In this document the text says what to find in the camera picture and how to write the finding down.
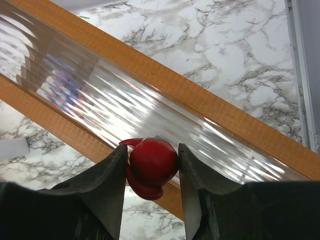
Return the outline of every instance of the clear plastic sheet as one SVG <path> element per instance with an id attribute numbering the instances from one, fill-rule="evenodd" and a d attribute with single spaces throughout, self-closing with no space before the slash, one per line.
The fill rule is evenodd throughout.
<path id="1" fill-rule="evenodd" d="M 239 183 L 306 179 L 9 4 L 0 9 L 0 73 L 54 103 L 112 147 L 124 139 L 158 135 L 176 149 L 187 144 L 200 160 Z"/>

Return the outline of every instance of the wooden frame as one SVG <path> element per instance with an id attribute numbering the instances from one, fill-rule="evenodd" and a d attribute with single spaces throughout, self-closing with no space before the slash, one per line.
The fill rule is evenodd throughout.
<path id="1" fill-rule="evenodd" d="M 142 84 L 154 86 L 165 98 L 218 124 L 257 152 L 282 161 L 312 180 L 320 179 L 320 156 L 316 153 L 49 0 L 2 1 L 98 53 Z M 112 150 L 85 127 L 28 92 L 24 85 L 19 86 L 3 75 L 0 99 L 96 163 Z M 183 219 L 177 184 L 168 183 L 164 196 L 156 203 Z"/>

